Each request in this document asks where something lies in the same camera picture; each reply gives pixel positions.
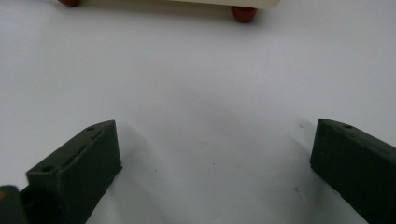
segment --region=toy car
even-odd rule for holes
[[[80,0],[58,0],[62,4],[75,7]],[[280,0],[170,0],[178,2],[204,3],[231,6],[233,16],[241,22],[252,21],[259,9],[275,7]]]

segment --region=dark green plastic part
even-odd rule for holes
[[[0,201],[0,224],[83,224],[121,168],[116,122],[92,125],[29,170],[23,191],[1,187],[13,201]]]
[[[396,148],[319,119],[311,167],[370,224],[396,223]]]
[[[0,223],[28,224],[20,192],[14,186],[0,187]]]

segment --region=red ball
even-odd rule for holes
[[[79,0],[58,0],[58,1],[68,7],[75,7],[79,3]]]
[[[257,14],[257,8],[254,7],[231,7],[233,17],[241,22],[252,21]]]

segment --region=white backdrop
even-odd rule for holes
[[[0,3],[0,185],[114,119],[90,224],[363,224],[309,167],[318,118],[396,146],[396,1],[282,0],[250,24],[165,1]]]

